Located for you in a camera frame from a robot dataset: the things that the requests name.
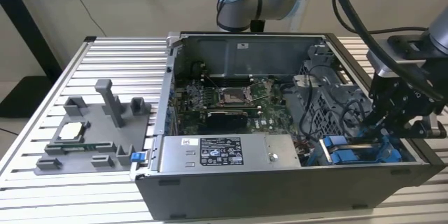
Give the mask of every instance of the barcode sticker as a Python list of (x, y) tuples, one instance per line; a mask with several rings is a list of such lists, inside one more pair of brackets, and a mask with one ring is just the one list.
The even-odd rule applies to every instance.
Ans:
[(182, 145), (198, 145), (198, 138), (182, 138)]

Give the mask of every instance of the computer chip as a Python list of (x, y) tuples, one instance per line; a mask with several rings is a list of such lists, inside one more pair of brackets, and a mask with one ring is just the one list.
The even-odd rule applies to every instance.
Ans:
[(228, 103), (245, 103), (245, 95), (242, 89), (222, 89), (221, 100)]

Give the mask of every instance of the blue latch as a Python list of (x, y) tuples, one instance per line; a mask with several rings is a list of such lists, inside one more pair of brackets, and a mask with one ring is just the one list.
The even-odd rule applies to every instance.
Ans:
[(146, 160), (146, 153), (145, 152), (134, 152), (130, 155), (130, 162), (141, 163)]

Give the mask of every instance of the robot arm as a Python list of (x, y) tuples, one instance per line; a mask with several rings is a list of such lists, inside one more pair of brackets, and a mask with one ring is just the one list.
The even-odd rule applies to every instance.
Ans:
[[(426, 79), (433, 89), (448, 97), (448, 7), (422, 34), (390, 36), (378, 44), (397, 64)], [(416, 90), (370, 51), (368, 59), (374, 68), (369, 92), (373, 105), (362, 123), (370, 134), (385, 128), (396, 137), (445, 138), (446, 131), (436, 118), (445, 101), (434, 101)], [(406, 127), (416, 116), (422, 120)]]
[(220, 29), (238, 32), (249, 28), (252, 20), (282, 19), (298, 0), (218, 0), (216, 23)]

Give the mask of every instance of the metal rail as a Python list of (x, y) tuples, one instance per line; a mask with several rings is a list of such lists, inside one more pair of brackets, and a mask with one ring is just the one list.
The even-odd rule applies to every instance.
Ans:
[[(340, 40), (372, 74), (362, 41), (352, 37)], [(164, 38), (98, 38), (82, 44), (0, 162), (0, 223), (160, 223), (152, 220), (128, 172), (36, 176), (32, 169), (65, 114), (61, 105), (66, 97), (81, 95), (86, 103), (102, 102), (93, 88), (98, 78), (112, 79), (122, 102), (137, 95), (152, 104), (145, 141), (150, 144), (165, 60)], [(448, 125), (445, 111), (438, 120)], [(448, 141), (426, 142), (448, 163)], [(398, 190), (372, 210), (193, 223), (445, 223), (446, 199), (448, 169), (420, 187)]]

